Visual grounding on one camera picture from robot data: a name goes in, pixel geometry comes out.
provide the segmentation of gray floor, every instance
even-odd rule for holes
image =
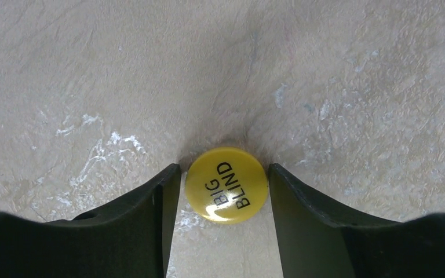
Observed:
[[[220,145],[445,211],[445,1],[0,1],[0,210],[70,219]],[[221,226],[182,192],[168,277],[282,277],[269,202]]]

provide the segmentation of yellow button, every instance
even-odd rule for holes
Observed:
[[[212,149],[192,164],[185,193],[201,216],[222,224],[243,222],[264,205],[265,171],[256,158],[237,148]]]

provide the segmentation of gray textured surface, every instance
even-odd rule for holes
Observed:
[[[445,211],[445,1],[0,1],[0,210],[70,219],[219,145]],[[269,202],[220,226],[182,194],[170,265],[280,277]]]

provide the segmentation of black plastic part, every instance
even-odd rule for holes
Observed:
[[[0,213],[0,277],[165,277],[180,178],[172,164],[71,221]]]
[[[445,277],[445,213],[407,223],[374,217],[269,168],[285,278]]]

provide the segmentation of white speck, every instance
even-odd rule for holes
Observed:
[[[116,145],[120,141],[122,141],[122,137],[116,132],[112,132],[112,136],[110,137],[110,140],[108,140],[107,145]]]
[[[63,125],[65,125],[65,123],[67,123],[67,120],[69,120],[69,115],[65,116],[65,120],[62,122]]]
[[[329,100],[325,100],[322,107],[320,108],[320,120],[325,120],[329,115],[330,110],[330,102]]]
[[[385,160],[387,158],[389,158],[391,155],[391,152],[383,152],[382,154],[380,154],[378,156],[378,160]]]
[[[72,206],[71,201],[64,199],[62,197],[56,196],[57,201],[61,202],[62,204],[65,204],[66,206],[70,207]]]
[[[176,268],[173,266],[172,259],[169,260],[166,278],[177,278]]]
[[[96,122],[97,120],[101,121],[99,116],[92,117],[92,116],[90,116],[88,114],[84,114],[83,115],[83,124],[82,125],[83,126],[84,125],[91,125],[92,123]]]
[[[102,142],[102,139],[99,139],[96,142],[96,145],[91,149],[83,169],[81,172],[79,172],[79,176],[69,180],[69,184],[71,186],[76,187],[78,184],[82,183],[87,178],[89,171],[91,171],[96,162],[106,160],[104,157],[105,150],[102,147]]]
[[[349,196],[351,194],[352,194],[352,188],[350,188],[350,187],[345,188],[344,195]]]
[[[66,129],[57,129],[57,132],[55,133],[56,135],[64,135],[64,136],[67,136],[67,135],[69,135],[72,131],[74,130],[74,125],[72,125],[72,126],[70,126],[70,127],[68,127],[68,128],[66,128]]]
[[[134,145],[134,147],[136,148],[137,151],[141,151],[143,154],[146,153],[146,151],[144,150],[144,147],[136,139],[136,136],[132,135],[132,136],[130,136],[128,138],[125,138],[124,142],[132,142],[132,144]]]
[[[282,108],[282,101],[284,99],[282,94],[284,93],[286,88],[287,88],[287,85],[284,83],[281,83],[280,87],[277,89],[277,91],[275,91],[273,93],[273,97],[275,98],[275,106],[277,106],[277,108]]]
[[[303,163],[306,163],[306,159],[300,160],[298,163],[295,164],[295,166],[299,166]]]
[[[175,223],[175,230],[186,232],[197,226],[204,227],[201,222],[202,219],[196,212],[180,210],[180,217]]]
[[[354,68],[354,71],[357,72],[357,73],[359,73],[359,72],[362,71],[363,68],[364,68],[364,64],[361,65],[361,66],[355,67],[355,68]]]

